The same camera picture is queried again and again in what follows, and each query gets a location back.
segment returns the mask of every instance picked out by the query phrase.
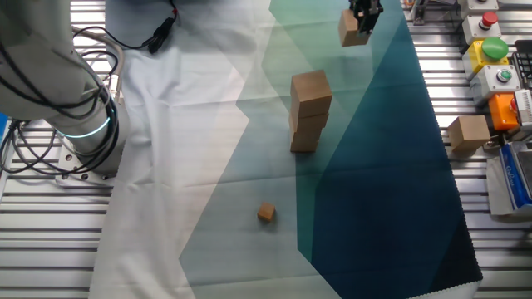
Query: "blue label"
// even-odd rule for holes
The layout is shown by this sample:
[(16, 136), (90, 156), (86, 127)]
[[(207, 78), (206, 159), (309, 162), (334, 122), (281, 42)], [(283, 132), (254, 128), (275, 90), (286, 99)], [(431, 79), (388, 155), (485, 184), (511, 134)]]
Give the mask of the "blue label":
[(508, 187), (514, 195), (515, 207), (521, 208), (526, 204), (532, 204), (532, 199), (530, 199), (526, 193), (525, 185), (523, 184), (519, 171), (515, 166), (514, 157), (512, 156), (509, 145), (505, 145), (500, 149), (500, 157), (502, 158), (502, 166), (506, 178), (508, 178)]
[(7, 116), (0, 113), (0, 134), (3, 137), (3, 132), (6, 129)]

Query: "black cable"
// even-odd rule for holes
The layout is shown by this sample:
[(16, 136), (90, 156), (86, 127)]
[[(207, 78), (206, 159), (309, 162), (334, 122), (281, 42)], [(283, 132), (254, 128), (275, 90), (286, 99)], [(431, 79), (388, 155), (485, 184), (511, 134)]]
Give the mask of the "black cable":
[[(28, 95), (25, 95), (23, 92), (18, 90), (15, 86), (9, 84), (5, 79), (2, 78), (0, 80), (0, 83), (4, 84), (9, 90), (15, 92), (18, 96), (21, 96), (22, 98), (24, 98), (26, 100), (29, 100), (32, 103), (49, 107), (49, 108), (57, 111), (58, 113), (60, 113), (60, 114), (62, 114), (64, 116), (70, 117), (70, 118), (72, 118), (74, 120), (83, 120), (83, 119), (85, 119), (93, 111), (92, 108), (94, 108), (96, 106), (97, 96), (90, 97), (89, 98), (90, 100), (84, 100), (84, 101), (82, 101), (80, 103), (71, 104), (71, 105), (56, 105), (56, 104), (52, 103), (29, 81), (29, 79), (24, 75), (24, 73), (22, 73), (22, 71), (18, 68), (17, 64), (11, 58), (11, 55), (9, 55), (9, 53), (7, 52), (6, 48), (4, 47), (4, 45), (3, 45), (3, 43), (1, 41), (0, 41), (0, 53), (2, 54), (2, 56), (5, 59), (5, 61), (7, 62), (7, 64), (11, 67), (11, 69), (15, 73), (15, 75), (18, 76), (18, 78), (26, 85), (27, 88), (29, 88), (38, 97), (38, 99), (34, 99), (34, 98), (32, 98), (32, 97), (30, 97)], [(87, 113), (85, 113), (83, 115), (73, 115), (70, 112), (64, 111), (64, 109), (72, 109), (72, 108), (81, 107), (81, 106), (85, 105), (86, 103), (88, 103), (91, 100), (93, 100), (95, 103), (93, 104), (91, 110), (89, 110), (89, 112), (87, 112)]]
[(85, 57), (85, 56), (90, 55), (90, 54), (106, 54), (108, 56), (113, 57), (113, 59), (115, 59), (115, 65), (109, 71), (109, 75), (112, 75), (113, 73), (115, 73), (116, 68), (118, 67), (118, 57), (115, 55), (115, 53), (113, 53), (111, 51), (94, 50), (94, 51), (84, 52), (84, 53), (80, 54), (80, 56), (81, 57)]
[[(9, 143), (9, 141), (11, 141), (11, 143), (16, 146), (16, 139), (14, 138), (15, 137), (15, 134), (14, 134), (14, 130), (15, 129), (18, 129), (20, 130), (20, 124), (22, 122), (20, 120), (13, 120), (11, 125), (9, 126), (9, 131), (7, 132), (6, 136), (5, 136), (5, 139), (3, 140), (2, 142), (2, 146), (0, 146), (0, 153), (3, 153), (4, 152), (4, 149), (6, 148), (6, 145)], [(33, 169), (35, 167), (35, 165), (37, 165), (38, 163), (42, 162), (44, 160), (44, 158), (47, 156), (47, 154), (50, 152), (50, 150), (52, 150), (52, 147), (53, 147), (53, 141), (54, 139), (56, 138), (56, 131), (54, 130), (52, 132), (52, 137), (50, 138), (50, 144), (47, 146), (47, 149), (44, 151), (44, 153), (39, 156), (34, 162), (30, 163), (30, 164), (26, 164), (26, 167), (23, 167), (21, 169), (16, 169), (16, 170), (13, 170), (13, 169), (8, 169), (6, 166), (5, 166), (5, 161), (3, 161), (3, 157), (2, 157), (2, 161), (0, 163), (0, 168), (9, 173), (9, 174), (20, 174), (21, 172), (23, 171), (26, 171), (28, 169)]]
[(178, 25), (181, 26), (181, 18), (179, 15), (179, 11), (177, 10), (177, 7), (175, 6), (174, 2), (172, 0), (169, 0), (170, 5), (174, 8), (172, 13), (174, 13), (174, 17), (168, 17), (165, 19), (165, 21), (160, 25), (155, 32), (153, 33), (153, 36), (145, 40), (140, 46), (130, 46), (125, 44), (124, 42), (121, 42), (118, 38), (113, 36), (107, 29), (100, 26), (90, 26), (85, 27), (81, 29), (79, 32), (74, 33), (74, 37), (77, 37), (80, 33), (91, 30), (91, 29), (100, 29), (103, 30), (110, 38), (112, 38), (116, 43), (119, 45), (131, 49), (131, 50), (140, 50), (144, 47), (148, 47), (148, 51), (151, 54), (155, 54), (159, 49), (162, 47), (163, 43), (165, 42), (166, 38), (170, 35), (170, 30), (172, 29), (172, 25), (174, 25), (175, 21), (179, 19)]
[[(92, 108), (88, 112), (88, 114), (93, 113), (94, 109), (96, 108), (96, 104), (98, 102), (97, 99), (99, 99), (101, 97), (101, 92), (105, 89), (104, 86), (100, 86), (98, 81), (95, 80), (95, 83), (97, 85), (99, 85), (98, 91), (94, 94), (94, 96), (91, 96), (89, 99), (84, 100), (82, 102), (82, 103), (87, 103), (89, 100), (91, 100), (92, 97), (96, 98), (96, 100), (93, 102)], [(19, 173), (19, 172), (22, 172), (22, 171), (27, 170), (27, 169), (33, 169), (34, 171), (38, 172), (39, 174), (45, 174), (45, 175), (83, 174), (83, 173), (92, 171), (93, 169), (97, 168), (98, 166), (100, 166), (112, 154), (112, 151), (116, 147), (116, 143), (118, 141), (118, 134), (119, 134), (119, 124), (118, 124), (118, 117), (117, 117), (117, 114), (116, 114), (116, 105), (113, 102), (113, 100), (111, 99), (111, 95), (108, 92), (106, 93), (106, 98), (105, 99), (106, 99), (106, 101), (104, 102), (104, 106), (106, 108), (106, 113), (107, 113), (107, 115), (108, 115), (108, 117), (110, 118), (111, 121), (109, 122), (109, 125), (107, 126), (106, 136), (104, 136), (101, 144), (97, 147), (97, 149), (101, 149), (101, 150), (98, 150), (92, 156), (92, 158), (90, 158), (80, 168), (73, 169), (73, 170), (61, 169), (61, 168), (55, 166), (54, 164), (51, 164), (51, 163), (47, 162), (46, 160), (44, 160), (44, 157), (46, 156), (46, 154), (48, 154), (48, 152), (51, 150), (51, 148), (53, 146), (53, 138), (55, 138), (56, 131), (54, 130), (54, 133), (52, 135), (52, 141), (49, 144), (49, 146), (47, 147), (47, 150), (45, 151), (45, 153), (43, 155), (38, 155), (33, 150), (33, 148), (29, 145), (29, 143), (27, 142), (26, 137), (24, 136), (23, 131), (22, 131), (21, 127), (20, 127), (20, 125), (22, 123), (20, 120), (13, 120), (12, 121), (12, 124), (9, 127), (9, 131), (8, 131), (4, 141), (2, 142), (2, 146), (0, 146), (0, 153), (3, 155), (3, 152), (4, 152), (7, 144), (9, 142), (11, 142), (13, 148), (15, 149), (15, 152), (17, 153), (17, 155), (20, 158), (20, 160), (26, 165), (26, 167), (24, 167), (23, 169), (18, 169), (18, 170), (8, 169), (5, 166), (5, 163), (3, 162), (3, 160), (0, 159), (0, 168), (2, 170), (5, 170), (6, 172), (8, 172), (10, 174)], [(28, 148), (30, 153), (32, 153), (32, 155), (35, 158), (37, 158), (36, 161), (34, 161), (32, 163), (28, 162), (26, 157), (24, 157), (24, 154), (18, 148), (17, 143), (16, 143), (15, 134), (14, 134), (14, 130), (15, 129), (17, 129), (20, 139), (26, 145), (26, 147)], [(57, 170), (58, 172), (52, 173), (52, 172), (48, 172), (48, 171), (45, 171), (45, 170), (36, 169), (34, 166), (35, 166), (35, 164), (37, 164), (39, 162), (42, 162), (42, 163), (48, 165), (49, 167)]]
[[(86, 163), (84, 163), (80, 168), (78, 169), (73, 169), (73, 170), (66, 170), (66, 169), (61, 169), (57, 166), (55, 166), (54, 164), (50, 163), (50, 162), (47, 162), (46, 160), (43, 160), (42, 162), (46, 165), (48, 165), (49, 167), (57, 170), (58, 172), (57, 173), (51, 173), (51, 172), (47, 172), (47, 171), (44, 171), (44, 170), (41, 170), (41, 169), (33, 169), (35, 171), (37, 171), (39, 174), (45, 174), (45, 175), (64, 175), (64, 174), (84, 174), (84, 173), (87, 173), (87, 172), (90, 172), (94, 169), (96, 169), (98, 166), (100, 166), (101, 164), (103, 164), (103, 162), (109, 158), (109, 156), (112, 154), (112, 151), (114, 150), (114, 148), (116, 147), (116, 143), (118, 141), (118, 132), (119, 132), (119, 124), (118, 124), (118, 119), (116, 117), (116, 106), (114, 104), (113, 101), (110, 102), (110, 105), (108, 106), (108, 115), (109, 117), (111, 117), (113, 119), (113, 121), (110, 121), (110, 124), (113, 124), (114, 128), (111, 128), (111, 126), (108, 126), (108, 131), (107, 131), (107, 135), (106, 137), (104, 138), (104, 140), (102, 141), (102, 144), (104, 144), (107, 140), (107, 137), (110, 137), (112, 135), (113, 137), (113, 140), (111, 142), (111, 145), (109, 146), (109, 149), (104, 153), (104, 150), (105, 148), (103, 148), (100, 152), (98, 152), (97, 154), (94, 155), (94, 157), (92, 157), (89, 161), (87, 161)], [(26, 145), (27, 149), (30, 151), (30, 153), (38, 158), (39, 155), (32, 149), (32, 147), (28, 144), (24, 134), (22, 133), (22, 131), (20, 130), (19, 131), (19, 137), (21, 138), (22, 142)], [(24, 157), (23, 153), (20, 151), (20, 149), (14, 145), (14, 148), (15, 148), (15, 152), (17, 153), (19, 159), (26, 165), (29, 164), (29, 162), (26, 160), (26, 157)], [(103, 154), (103, 156), (96, 162), (96, 159), (101, 155)]]

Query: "white control box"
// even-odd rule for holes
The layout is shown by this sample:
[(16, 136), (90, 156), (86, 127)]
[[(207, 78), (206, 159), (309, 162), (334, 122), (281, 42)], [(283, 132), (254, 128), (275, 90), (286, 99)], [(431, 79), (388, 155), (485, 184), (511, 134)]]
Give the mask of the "white control box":
[(477, 107), (482, 107), (494, 94), (515, 92), (520, 88), (514, 66), (484, 66), (471, 80), (469, 96)]
[(483, 40), (487, 37), (500, 37), (499, 23), (495, 23), (490, 26), (490, 29), (485, 30), (480, 27), (482, 22), (482, 16), (467, 16), (462, 23), (462, 28), (464, 28), (465, 41), (468, 45), (474, 41)]
[(484, 2), (478, 0), (458, 0), (461, 7), (462, 20), (466, 19), (468, 15), (479, 16), (484, 12), (496, 12), (499, 10), (497, 0), (486, 0)]
[(530, 91), (523, 89), (515, 92), (515, 105), (521, 130), (532, 132), (532, 96)]

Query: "orange device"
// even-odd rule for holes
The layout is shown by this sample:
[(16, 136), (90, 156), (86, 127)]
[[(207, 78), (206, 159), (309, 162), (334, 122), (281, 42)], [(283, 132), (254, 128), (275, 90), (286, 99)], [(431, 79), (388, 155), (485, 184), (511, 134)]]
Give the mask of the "orange device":
[(517, 112), (512, 109), (512, 102), (515, 102), (514, 93), (494, 94), (490, 99), (490, 112), (493, 126), (496, 130), (509, 130), (516, 127)]

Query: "teal fabric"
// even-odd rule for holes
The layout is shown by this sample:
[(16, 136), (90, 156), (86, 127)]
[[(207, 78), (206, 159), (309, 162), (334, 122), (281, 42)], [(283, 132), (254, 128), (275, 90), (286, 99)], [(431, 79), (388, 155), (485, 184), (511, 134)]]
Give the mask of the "teal fabric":
[[(278, 96), (251, 78), (237, 102), (249, 125), (180, 256), (196, 298), (407, 298), (481, 279), (401, 5), (382, 5), (369, 44), (342, 48), (347, 2), (272, 0), (257, 68)], [(294, 168), (290, 78), (319, 69), (328, 125)]]

